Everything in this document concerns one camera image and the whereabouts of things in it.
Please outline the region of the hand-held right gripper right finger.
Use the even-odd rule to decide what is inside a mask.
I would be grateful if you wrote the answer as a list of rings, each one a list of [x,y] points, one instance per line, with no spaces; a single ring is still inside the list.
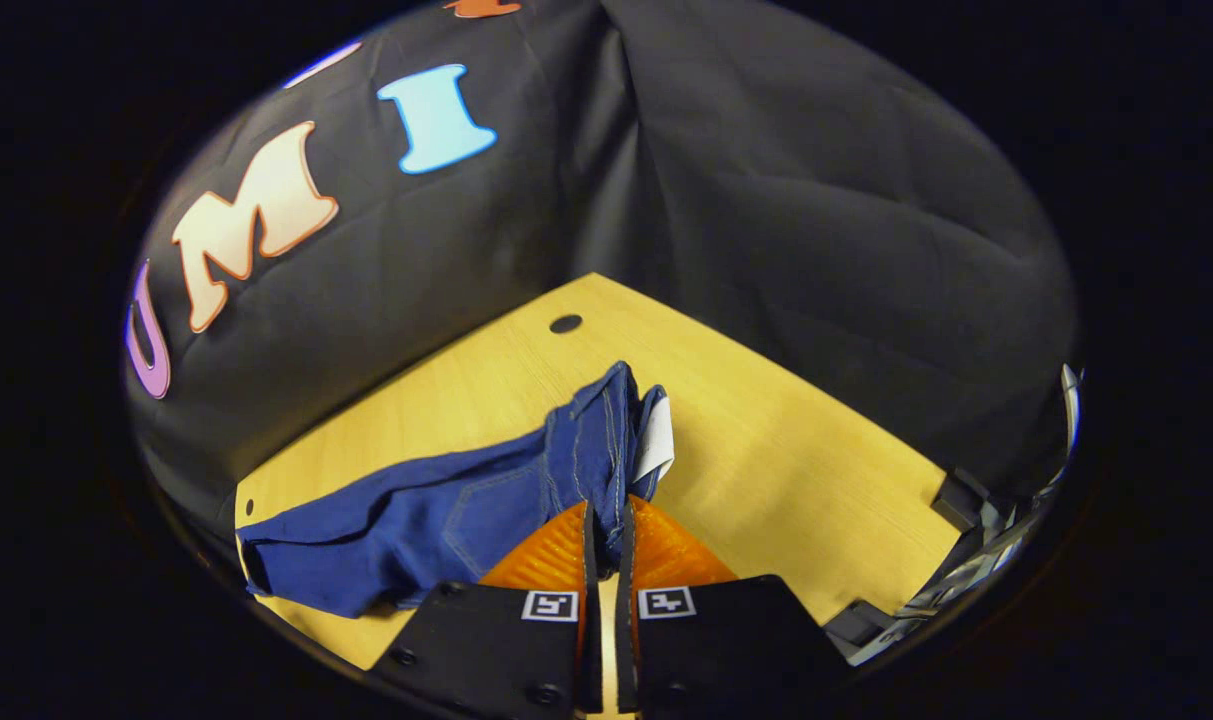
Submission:
[[[634,716],[818,716],[852,667],[779,575],[738,577],[632,497],[617,570],[617,705]]]

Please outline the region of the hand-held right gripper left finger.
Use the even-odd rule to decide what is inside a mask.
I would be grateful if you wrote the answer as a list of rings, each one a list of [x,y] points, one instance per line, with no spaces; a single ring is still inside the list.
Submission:
[[[588,716],[602,708],[594,512],[577,503],[482,581],[437,584],[374,676],[440,716]]]

